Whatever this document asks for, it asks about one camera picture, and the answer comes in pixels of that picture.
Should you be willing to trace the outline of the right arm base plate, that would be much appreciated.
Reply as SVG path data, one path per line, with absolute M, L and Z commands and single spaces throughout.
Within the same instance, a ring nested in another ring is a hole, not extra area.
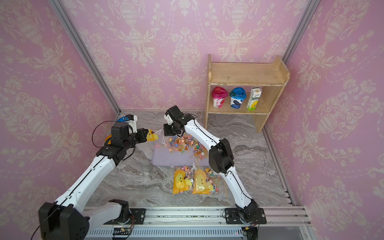
M 267 223 L 266 214 L 262 208 L 257 208 L 250 214 L 238 208 L 225 208 L 222 217 L 228 225 L 265 225 Z

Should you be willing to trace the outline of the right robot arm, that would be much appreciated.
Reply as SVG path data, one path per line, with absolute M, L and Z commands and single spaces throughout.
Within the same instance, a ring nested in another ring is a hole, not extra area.
M 261 209 L 240 180 L 229 141 L 211 134 L 200 125 L 195 115 L 182 113 L 178 106 L 168 109 L 164 118 L 167 121 L 164 124 L 165 136 L 186 133 L 207 149 L 209 165 L 228 185 L 235 199 L 240 219 L 245 223 L 255 222 Z

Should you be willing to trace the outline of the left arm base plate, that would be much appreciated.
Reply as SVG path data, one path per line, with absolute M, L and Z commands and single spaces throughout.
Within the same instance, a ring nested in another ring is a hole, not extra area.
M 114 223 L 120 225 L 143 225 L 146 215 L 146 209 L 144 208 L 125 208 L 120 213 L 120 216 L 114 220 Z

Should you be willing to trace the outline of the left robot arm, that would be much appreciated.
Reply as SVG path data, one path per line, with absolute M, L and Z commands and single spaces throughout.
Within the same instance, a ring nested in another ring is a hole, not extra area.
M 109 221 L 134 223 L 129 203 L 124 200 L 112 199 L 90 211 L 85 207 L 104 178 L 129 158 L 129 149 L 156 139 L 153 131 L 138 129 L 136 122 L 133 116 L 125 122 L 114 122 L 110 136 L 84 173 L 54 202 L 40 207 L 37 230 L 43 240 L 83 240 L 88 232 Z

